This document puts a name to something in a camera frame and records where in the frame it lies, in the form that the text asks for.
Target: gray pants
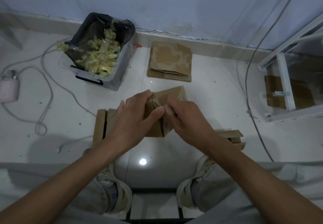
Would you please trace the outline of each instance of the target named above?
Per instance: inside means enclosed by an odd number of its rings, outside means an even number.
[[[259,163],[279,179],[323,209],[323,162]],[[0,210],[12,204],[66,164],[0,164]],[[214,165],[200,181],[194,199],[205,214],[189,222],[194,223],[266,223],[248,196],[218,165]],[[55,223],[124,222],[102,216],[107,195],[93,180],[60,214]]]

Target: tile baseboard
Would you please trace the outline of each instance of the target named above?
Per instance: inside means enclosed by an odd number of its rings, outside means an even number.
[[[13,27],[32,30],[37,32],[55,33],[73,36],[82,22],[66,20],[63,18],[46,17],[28,13],[0,12],[0,27]],[[143,47],[151,47],[154,41],[178,43],[191,48],[193,54],[232,59],[248,62],[254,52],[252,47],[211,40],[184,39],[166,32],[136,30],[134,43]],[[256,52],[253,63],[260,62],[271,51],[260,49]]]

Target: shoe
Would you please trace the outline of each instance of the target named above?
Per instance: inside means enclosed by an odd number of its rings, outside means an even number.
[[[213,159],[207,155],[203,155],[198,161],[196,166],[195,175],[183,181],[177,188],[176,191],[176,201],[177,205],[180,208],[186,207],[189,209],[197,209],[197,206],[194,204],[192,195],[191,195],[191,184],[192,181],[196,178],[204,177],[208,170],[214,165],[215,162]]]
[[[115,207],[108,214],[117,214],[122,211],[128,212],[132,204],[132,191],[123,181],[118,180],[113,173],[113,163],[105,167],[98,175],[97,180],[101,185],[111,187],[114,183],[118,189],[118,199]]]

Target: floor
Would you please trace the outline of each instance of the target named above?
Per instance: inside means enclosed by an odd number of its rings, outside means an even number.
[[[38,56],[51,44],[67,36],[26,30],[13,30],[23,50],[0,39],[0,70],[7,64]],[[149,48],[137,48],[128,66],[119,91],[78,80],[61,65],[66,55],[55,51],[45,57],[47,70],[61,85],[71,90],[79,102],[96,113],[102,108],[117,108],[120,100],[147,89],[160,91],[184,85],[187,97],[201,109],[214,129],[238,129],[246,142],[244,153],[255,161],[269,161],[250,116],[247,114],[244,76],[245,62],[193,55],[192,82],[180,82],[146,76]],[[39,59],[15,66],[21,70],[28,65],[40,67]],[[272,112],[265,98],[264,75],[251,64],[248,77],[249,100],[256,123],[270,154],[275,161],[323,160],[323,118],[313,117],[282,123],[265,123],[264,114]],[[37,136],[34,124],[23,123],[0,108],[0,161],[22,163],[71,163],[91,145],[91,138],[58,146],[71,139],[91,136],[95,117],[79,108],[73,97],[50,81],[54,101],[44,123],[45,136]],[[50,97],[43,77],[27,70],[20,77],[19,100],[8,108],[25,119],[38,120]],[[203,154],[186,144],[174,132],[166,138],[144,138],[131,151],[115,162],[116,176],[131,187],[176,187],[195,172],[196,162]],[[146,165],[140,165],[141,159]],[[174,195],[137,195],[131,218],[176,218]],[[199,211],[184,210],[184,217],[195,217]]]

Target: power cord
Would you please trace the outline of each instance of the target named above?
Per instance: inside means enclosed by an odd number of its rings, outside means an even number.
[[[69,40],[69,39],[70,39],[70,38],[64,38],[64,39],[60,40],[59,42],[66,41],[66,40]],[[47,83],[47,85],[48,85],[48,87],[49,87],[49,90],[50,90],[50,99],[49,99],[49,101],[48,101],[48,103],[47,103],[47,105],[46,105],[46,107],[45,107],[44,111],[42,112],[42,114],[41,114],[40,118],[38,119],[38,121],[22,119],[22,118],[20,118],[20,117],[16,116],[14,113],[12,113],[12,112],[8,109],[8,107],[5,105],[5,103],[2,103],[2,104],[1,104],[1,105],[2,105],[2,107],[4,108],[4,110],[5,110],[5,111],[10,115],[10,116],[14,117],[15,119],[17,119],[17,120],[19,120],[19,121],[22,121],[22,122],[26,122],[26,123],[33,123],[33,124],[36,124],[36,126],[35,126],[35,129],[34,129],[34,130],[35,130],[35,133],[36,133],[37,135],[39,135],[39,136],[44,136],[44,135],[46,135],[46,133],[47,133],[47,126],[43,123],[43,120],[44,120],[45,115],[47,114],[48,109],[50,108],[50,105],[52,104],[53,99],[54,99],[53,89],[52,89],[52,87],[51,87],[51,85],[50,85],[50,83],[49,83],[48,79],[46,78],[46,75],[45,75],[45,74],[47,74],[47,75],[50,77],[50,79],[51,79],[55,84],[57,84],[60,88],[62,88],[63,90],[67,91],[68,93],[70,93],[70,94],[73,96],[73,98],[75,99],[75,102],[77,103],[77,105],[78,105],[79,107],[81,107],[83,110],[85,110],[86,112],[90,113],[91,115],[95,116],[95,114],[94,114],[94,113],[90,112],[89,110],[87,110],[86,108],[84,108],[84,107],[79,103],[79,101],[76,99],[76,97],[75,97],[75,95],[74,95],[74,93],[73,93],[73,92],[71,92],[71,91],[70,91],[70,90],[68,90],[67,88],[65,88],[65,87],[63,87],[62,85],[60,85],[59,83],[57,83],[57,82],[56,82],[56,80],[54,80],[54,79],[53,79],[53,77],[52,77],[52,76],[49,74],[49,72],[46,70],[46,67],[45,67],[45,55],[46,55],[46,54],[49,54],[49,53],[51,53],[51,52],[53,52],[53,51],[56,51],[56,49],[55,49],[55,50],[50,50],[50,48],[52,48],[52,47],[53,47],[53,46],[55,46],[56,44],[57,44],[57,43],[54,43],[54,44],[52,44],[51,46],[49,46],[49,47],[44,51],[44,53],[43,53],[42,55],[39,55],[39,56],[33,57],[33,58],[31,58],[31,59],[27,59],[27,60],[24,60],[24,61],[20,61],[20,62],[16,62],[16,63],[12,63],[12,64],[7,65],[7,66],[6,66],[6,67],[1,71],[1,73],[0,73],[0,76],[2,76],[2,75],[4,74],[4,72],[5,72],[8,68],[10,68],[10,67],[12,67],[12,66],[14,66],[14,65],[18,65],[18,64],[22,64],[22,63],[31,62],[31,61],[33,61],[33,60],[35,60],[35,59],[37,59],[37,58],[39,58],[39,57],[40,57],[40,63],[41,63],[41,66],[42,66],[43,71],[42,71],[42,70],[40,70],[38,67],[35,67],[35,66],[27,66],[27,67],[23,68],[22,70],[20,70],[20,71],[18,72],[18,74],[17,74],[18,76],[20,76],[20,75],[22,74],[22,72],[26,71],[27,69],[31,69],[31,68],[36,69],[38,72],[40,72],[40,73],[43,75],[43,78],[45,79],[45,81],[46,81],[46,83]],[[57,149],[57,153],[59,153],[59,152],[61,151],[61,149],[62,149],[63,145],[65,145],[65,144],[67,144],[67,143],[71,143],[71,142],[80,141],[80,140],[83,140],[83,139],[86,139],[86,138],[89,138],[89,137],[92,137],[92,136],[85,136],[85,137],[82,137],[82,138],[72,139],[72,140],[65,141],[65,142],[63,142],[63,143],[58,147],[58,149]]]
[[[291,1],[292,1],[292,0],[288,0],[288,1],[287,1],[286,5],[285,5],[285,6],[284,6],[284,8],[282,9],[281,13],[280,13],[280,14],[279,14],[279,16],[277,17],[276,21],[275,21],[275,22],[273,23],[273,25],[269,28],[269,30],[267,31],[267,33],[264,35],[264,37],[261,39],[261,41],[260,41],[260,42],[259,42],[259,44],[257,45],[257,47],[256,47],[255,51],[253,52],[253,54],[252,54],[252,56],[251,56],[251,59],[250,59],[250,61],[249,61],[248,67],[247,67],[247,71],[246,71],[246,73],[245,73],[245,83],[244,83],[244,84],[245,84],[245,95],[246,95],[246,100],[247,100],[247,108],[248,108],[248,112],[249,112],[249,114],[250,114],[250,117],[251,117],[251,119],[252,119],[252,122],[254,123],[254,126],[255,126],[255,128],[256,128],[256,131],[257,131],[257,134],[258,134],[259,139],[260,139],[260,141],[261,141],[261,144],[263,145],[263,147],[264,147],[264,149],[265,149],[265,151],[266,151],[267,155],[269,156],[269,158],[270,158],[270,160],[271,160],[272,162],[274,162],[274,160],[273,160],[272,156],[270,155],[270,153],[268,152],[268,150],[267,150],[267,148],[266,148],[266,145],[264,144],[264,141],[263,141],[263,139],[262,139],[262,137],[261,137],[261,134],[260,134],[260,132],[259,132],[259,130],[258,130],[258,127],[257,127],[257,125],[256,125],[255,119],[254,119],[254,117],[253,117],[253,115],[252,115],[252,112],[251,112],[251,108],[250,108],[250,105],[249,105],[248,92],[247,92],[247,77],[248,77],[248,71],[249,71],[249,67],[250,67],[251,61],[252,61],[252,59],[254,58],[254,55],[255,55],[256,51],[258,50],[259,46],[260,46],[260,45],[261,45],[261,43],[264,41],[264,39],[267,37],[267,35],[270,33],[270,31],[274,28],[274,26],[276,25],[276,23],[278,22],[278,20],[281,18],[281,16],[283,15],[284,11],[286,10],[286,8],[288,7],[288,5],[290,4],[290,2],[291,2]]]

